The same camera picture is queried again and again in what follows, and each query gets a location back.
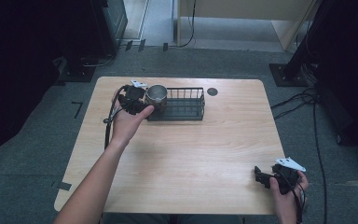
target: black speaker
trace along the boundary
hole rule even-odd
[[[324,18],[318,91],[345,142],[358,145],[358,1],[336,1]]]
[[[123,0],[41,1],[38,10],[41,29],[49,30],[67,61],[61,81],[90,81],[93,65],[116,56],[128,23]]]

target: power cable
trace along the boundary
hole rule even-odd
[[[312,111],[312,116],[313,116],[313,132],[314,132],[314,137],[315,137],[315,146],[316,146],[316,151],[318,154],[318,160],[319,160],[319,165],[321,167],[321,172],[322,172],[322,178],[323,178],[323,183],[324,183],[324,224],[327,223],[327,185],[326,185],[326,178],[325,178],[325,172],[324,172],[324,165],[323,165],[323,161],[322,161],[322,156],[321,156],[321,150],[320,150],[320,146],[319,146],[319,138],[318,138],[318,128],[317,128],[317,122],[316,122],[316,105],[318,104],[318,100],[319,100],[319,95],[314,93],[307,93],[307,91],[313,91],[314,88],[309,88],[304,90],[303,92],[296,94],[292,97],[290,97],[288,100],[282,101],[276,105],[273,105],[271,107],[271,109],[276,108],[278,106],[281,105],[286,105],[287,103],[295,100],[295,99],[299,99],[301,98],[303,103],[296,106],[294,109],[290,109],[287,110],[285,112],[282,112],[280,115],[276,116],[274,119],[279,119],[281,117],[283,117],[284,115],[287,115],[290,112],[293,112],[297,109],[299,109],[301,106],[306,105],[306,104],[311,104],[313,105],[313,111]]]

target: black wire basket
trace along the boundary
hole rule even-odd
[[[194,88],[167,88],[167,102],[147,120],[202,120],[205,107],[204,90]]]

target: gray carpet floor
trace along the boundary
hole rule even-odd
[[[98,77],[257,78],[275,105],[305,88],[278,88],[269,63],[287,63],[291,53],[218,49],[121,49],[98,67],[91,83],[53,86],[20,133],[0,147],[0,223],[51,223],[57,215],[54,188],[61,181]],[[78,104],[83,106],[78,116]],[[278,115],[300,102],[273,110]],[[323,223],[324,182],[313,132],[312,105],[276,120],[286,156],[307,168],[310,188],[304,223]],[[322,105],[316,106],[327,188],[327,223],[358,223],[358,147],[336,144],[337,133]],[[275,216],[245,215],[246,223],[278,223]]]

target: black round sticker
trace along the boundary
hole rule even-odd
[[[215,89],[215,88],[209,88],[209,89],[207,90],[207,92],[208,92],[208,94],[211,95],[211,96],[217,95],[217,89]]]

